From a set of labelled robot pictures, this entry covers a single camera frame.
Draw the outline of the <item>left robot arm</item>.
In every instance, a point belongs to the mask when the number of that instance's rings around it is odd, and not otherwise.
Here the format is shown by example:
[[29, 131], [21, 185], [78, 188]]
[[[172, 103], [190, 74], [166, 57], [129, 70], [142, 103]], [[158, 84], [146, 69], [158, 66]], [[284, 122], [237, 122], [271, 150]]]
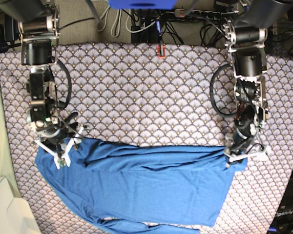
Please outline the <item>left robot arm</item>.
[[[268, 156], [267, 146], [259, 136], [268, 118], [265, 41], [268, 28], [292, 6], [292, 0], [255, 0], [245, 12], [225, 19], [222, 25], [232, 64], [216, 70], [210, 81], [209, 94], [217, 114], [234, 118], [235, 131], [225, 136], [224, 154], [229, 162], [255, 156], [265, 160]], [[217, 75], [230, 67], [235, 78], [233, 91], [237, 110], [225, 114], [216, 105], [213, 86]]]

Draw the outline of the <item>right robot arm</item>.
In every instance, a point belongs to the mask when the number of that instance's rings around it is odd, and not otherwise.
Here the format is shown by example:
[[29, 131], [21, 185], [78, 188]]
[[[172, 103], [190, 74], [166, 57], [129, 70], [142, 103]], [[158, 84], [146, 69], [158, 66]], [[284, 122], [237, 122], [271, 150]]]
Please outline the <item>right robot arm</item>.
[[[58, 41], [59, 9], [45, 6], [40, 0], [0, 0], [0, 10], [18, 22], [21, 40], [21, 65], [30, 68], [27, 92], [30, 95], [30, 109], [27, 121], [41, 142], [53, 151], [63, 152], [66, 140], [77, 132], [77, 123], [70, 121], [77, 113], [66, 119], [60, 111], [71, 99], [72, 83], [68, 69], [52, 53], [52, 42]], [[67, 78], [68, 93], [64, 102], [57, 96], [52, 64], [58, 64]]]

